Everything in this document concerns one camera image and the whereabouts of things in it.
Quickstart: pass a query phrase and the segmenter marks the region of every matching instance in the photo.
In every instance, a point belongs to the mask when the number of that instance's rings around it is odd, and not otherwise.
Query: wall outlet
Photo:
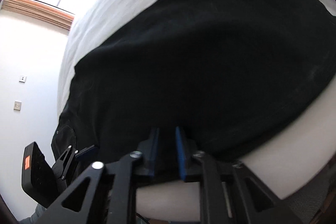
[[[14,109],[15,110],[21,110],[21,102],[15,101],[14,102]]]
[[[26,82],[26,80],[27,80],[27,76],[20,75],[19,82],[25,83],[25,82]]]

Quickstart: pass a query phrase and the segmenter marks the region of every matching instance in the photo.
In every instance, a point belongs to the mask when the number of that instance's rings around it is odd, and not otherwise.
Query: screw
[[[95,161],[91,166],[94,169],[102,169],[104,164],[101,161]]]
[[[133,151],[130,153],[130,156],[132,158],[140,158],[142,156],[142,152],[141,151]]]
[[[194,154],[194,157],[202,158],[204,155],[205,155],[204,151],[196,151],[196,153]]]

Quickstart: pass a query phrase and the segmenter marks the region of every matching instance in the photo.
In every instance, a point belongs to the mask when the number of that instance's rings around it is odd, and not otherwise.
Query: gray fabric
[[[327,166],[304,187],[284,200],[303,224],[309,224],[322,206],[335,175],[336,165],[331,168]]]
[[[35,209],[35,213],[31,217],[25,218],[19,221],[20,224],[34,224],[37,222],[38,218],[46,211],[42,205],[38,204]]]

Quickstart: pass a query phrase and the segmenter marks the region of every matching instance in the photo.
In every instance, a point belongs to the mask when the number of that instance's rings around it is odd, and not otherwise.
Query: black plastic part
[[[202,169],[192,159],[192,155],[197,151],[195,141],[187,139],[184,130],[180,127],[176,127],[175,137],[181,180],[184,182],[200,181]]]
[[[142,152],[143,165],[135,170],[135,174],[153,177],[155,160],[158,154],[159,128],[152,128],[148,140],[139,143],[137,151]]]
[[[97,189],[100,189],[104,171],[104,167],[95,169],[90,165],[50,205],[48,210],[38,219],[37,224],[101,223],[104,215],[101,201],[104,200],[103,195],[106,191],[97,191]]]
[[[176,128],[176,145],[181,179],[200,182],[202,224],[302,224],[243,163],[217,162],[196,152],[194,142],[180,128]]]
[[[129,154],[119,160],[115,174],[106,224],[135,224],[135,191],[133,168],[141,157],[132,158]]]
[[[62,193],[70,185],[77,164],[75,148],[69,146],[52,166],[59,193]]]
[[[301,220],[253,172],[233,168],[236,224],[302,224]]]
[[[54,173],[36,142],[25,148],[21,185],[27,195],[45,208],[48,208],[58,197]]]
[[[89,160],[93,155],[98,153],[98,147],[94,144],[82,149],[75,155],[76,161],[83,161],[83,160]]]
[[[208,154],[193,158],[202,166],[201,223],[232,224],[216,160]]]

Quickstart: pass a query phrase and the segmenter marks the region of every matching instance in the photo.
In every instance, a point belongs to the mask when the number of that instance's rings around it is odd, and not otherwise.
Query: wooden window sill
[[[70,30],[74,14],[36,0],[4,0],[3,10],[37,18]]]

